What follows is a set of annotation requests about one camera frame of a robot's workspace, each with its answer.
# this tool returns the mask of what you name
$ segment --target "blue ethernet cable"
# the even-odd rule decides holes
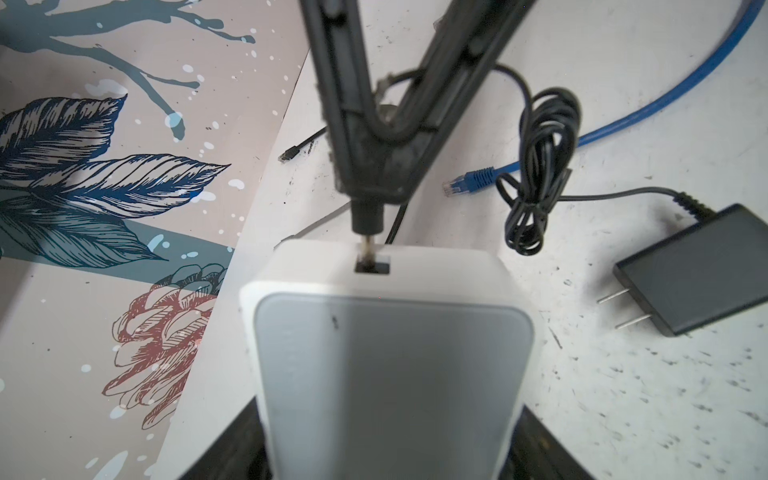
[[[609,135],[615,134],[618,131],[622,131],[625,128],[629,128],[646,118],[650,117],[663,110],[678,98],[682,97],[689,91],[693,90],[703,79],[709,76],[728,55],[739,44],[744,35],[749,31],[750,27],[763,8],[766,0],[752,0],[752,2],[746,7],[741,18],[737,22],[736,27],[730,34],[723,40],[723,43],[713,52],[712,55],[697,68],[692,74],[690,74],[685,80],[679,83],[672,90],[659,97],[656,101],[653,101],[635,111],[632,114],[627,115],[624,118],[616,120],[612,124],[606,125],[602,128],[598,128],[588,134],[582,135],[578,140],[578,146],[583,147],[589,145],[592,142],[598,141]],[[490,187],[496,181],[496,177],[499,174],[508,173],[511,174],[520,170],[520,163],[514,162],[513,164],[505,165],[500,168],[486,167],[480,170],[474,170],[463,174],[462,176],[445,182],[443,184],[443,190],[445,195],[452,197],[458,194],[470,194],[483,188]]]

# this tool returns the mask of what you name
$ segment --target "white table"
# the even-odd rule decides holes
[[[417,65],[446,0],[363,2],[372,75]],[[656,98],[690,73],[729,28],[737,0],[541,0],[502,61],[534,91],[576,92],[591,131]],[[661,185],[719,210],[740,202],[768,218],[768,12],[694,91],[629,131],[575,155],[566,191]],[[323,125],[311,61],[294,91],[216,309],[153,478],[175,478],[253,397],[237,291],[278,241],[344,204],[328,145],[288,164],[277,156]],[[498,254],[545,321],[535,388],[525,401],[596,478],[768,476],[768,306],[679,338],[650,323],[615,332],[640,310],[613,263],[692,223],[667,197],[561,204],[546,247],[520,257],[502,242],[507,207],[492,190],[445,198],[441,183],[515,159],[520,95],[493,74],[411,202],[397,243]],[[387,210],[387,224],[395,208]],[[309,238],[356,241],[349,214]]]

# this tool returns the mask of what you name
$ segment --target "metal prong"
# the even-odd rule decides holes
[[[606,303],[608,300],[613,300],[613,299],[614,299],[614,298],[616,298],[617,296],[621,296],[621,295],[624,295],[624,294],[625,294],[626,292],[628,292],[628,291],[629,291],[629,289],[628,289],[628,288],[625,288],[625,289],[624,289],[624,290],[622,290],[622,291],[619,291],[619,292],[616,292],[616,293],[612,293],[612,294],[611,294],[611,295],[609,295],[609,296],[606,296],[606,297],[604,297],[604,298],[601,298],[601,299],[599,299],[599,300],[598,300],[598,303]]]
[[[616,325],[616,330],[621,330],[621,329],[623,329],[623,328],[625,328],[625,327],[628,327],[628,326],[630,326],[630,325],[634,325],[635,323],[640,323],[640,322],[642,322],[643,320],[646,320],[646,319],[649,319],[649,318],[651,318],[652,316],[653,316],[653,315],[650,315],[650,314],[649,314],[649,315],[643,315],[643,316],[639,316],[638,318],[636,318],[636,319],[632,319],[632,320],[630,320],[629,322],[624,322],[624,323],[622,323],[622,324]]]
[[[360,247],[362,249],[360,256],[362,264],[365,266],[376,265],[376,253],[373,251],[373,236],[363,235]]]

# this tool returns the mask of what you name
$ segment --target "coiled black cable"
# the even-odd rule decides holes
[[[544,246],[548,215],[560,199],[578,144],[581,109],[574,94],[548,88],[535,97],[523,77],[504,65],[496,71],[514,80],[525,106],[520,118],[520,181],[510,174],[496,177],[496,188],[510,211],[504,223],[507,247],[521,255],[535,255]],[[517,190],[512,198],[505,183]]]

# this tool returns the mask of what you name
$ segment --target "tree branch illustration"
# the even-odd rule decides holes
[[[198,88],[200,84],[196,81],[161,78],[149,74],[104,48],[78,47],[54,37],[96,35],[144,20],[170,23],[173,18],[179,18],[226,40],[256,43],[251,35],[236,36],[221,31],[224,23],[219,19],[203,18],[192,12],[182,12],[181,8],[199,3],[188,0],[180,2],[116,0],[75,12],[53,14],[51,12],[58,7],[59,0],[44,0],[35,5],[30,5],[25,0],[3,1],[5,8],[0,10],[0,45],[21,53],[50,50],[63,55],[100,61],[126,74],[166,115],[173,114],[174,109],[157,93],[149,80],[187,88]],[[184,138],[184,121],[180,120],[178,125],[172,127],[172,131],[176,138]]]

